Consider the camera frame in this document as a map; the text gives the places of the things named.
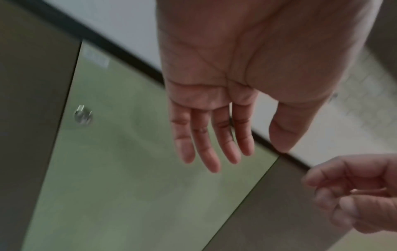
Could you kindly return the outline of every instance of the wall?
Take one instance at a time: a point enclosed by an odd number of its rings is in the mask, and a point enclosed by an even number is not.
[[[154,0],[47,0],[71,17],[113,42],[160,68],[155,25]],[[268,137],[268,126],[276,102],[259,97],[253,128]],[[391,152],[393,149],[374,140],[352,117],[346,117],[336,105],[325,106],[309,132],[292,154],[315,165],[342,154]]]

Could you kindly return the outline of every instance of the gray panel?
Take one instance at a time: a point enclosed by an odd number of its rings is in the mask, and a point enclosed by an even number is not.
[[[0,250],[18,250],[47,169],[80,42],[0,0]]]
[[[367,46],[397,79],[397,1],[384,0]]]
[[[345,232],[312,204],[305,171],[280,158],[204,251],[325,251]]]

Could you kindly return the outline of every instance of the round metal knob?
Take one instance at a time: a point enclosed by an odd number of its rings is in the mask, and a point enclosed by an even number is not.
[[[87,125],[92,120],[92,111],[84,105],[79,105],[74,112],[74,120],[79,124]]]

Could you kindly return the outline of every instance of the hand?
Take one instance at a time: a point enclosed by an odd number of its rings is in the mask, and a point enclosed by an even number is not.
[[[362,233],[397,232],[397,155],[339,157],[313,169],[303,183],[331,223]]]
[[[258,91],[279,101],[270,140],[288,152],[307,131],[364,44],[381,0],[157,0],[158,39],[175,145],[181,159],[220,170],[223,153],[254,153]]]

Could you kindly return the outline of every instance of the white tile wall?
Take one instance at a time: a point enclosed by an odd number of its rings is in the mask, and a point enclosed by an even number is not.
[[[330,101],[374,140],[397,150],[397,81],[364,48]]]

